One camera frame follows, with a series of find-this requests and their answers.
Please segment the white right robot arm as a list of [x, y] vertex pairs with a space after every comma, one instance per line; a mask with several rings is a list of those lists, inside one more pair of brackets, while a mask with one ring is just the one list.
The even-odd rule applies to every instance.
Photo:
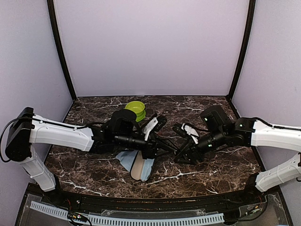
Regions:
[[248, 178], [245, 190], [240, 193], [240, 200], [250, 204], [259, 193], [283, 184], [301, 175], [301, 129], [270, 124], [258, 117], [238, 118], [231, 122], [230, 118], [219, 105], [205, 109], [200, 117], [207, 127], [208, 134], [200, 137], [197, 129], [189, 123], [173, 126], [185, 143], [175, 153], [176, 163], [197, 164], [203, 161], [207, 152], [219, 147], [268, 146], [294, 150], [297, 154], [286, 162], [264, 172], [255, 173]]

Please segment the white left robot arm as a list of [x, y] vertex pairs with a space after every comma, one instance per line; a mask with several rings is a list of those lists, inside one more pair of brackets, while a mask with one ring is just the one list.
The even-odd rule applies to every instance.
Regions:
[[61, 191], [59, 179], [46, 168], [33, 144], [65, 146], [97, 154], [112, 152], [115, 146], [133, 150], [136, 153], [134, 162], [144, 160], [139, 180], [146, 181], [159, 149], [167, 153], [177, 151], [174, 145], [157, 134], [166, 122], [165, 116], [154, 114], [143, 126], [139, 126], [133, 111], [121, 109], [105, 123], [92, 122], [80, 126], [45, 119], [35, 114], [33, 108], [26, 107], [4, 128], [9, 130], [6, 161], [22, 165], [54, 204], [63, 205], [66, 194]]

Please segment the black checkered glasses case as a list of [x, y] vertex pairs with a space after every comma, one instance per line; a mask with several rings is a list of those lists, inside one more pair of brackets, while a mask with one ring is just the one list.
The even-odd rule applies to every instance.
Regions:
[[142, 152], [138, 151], [130, 169], [130, 176], [136, 181], [146, 182], [150, 179], [155, 159], [144, 159]]

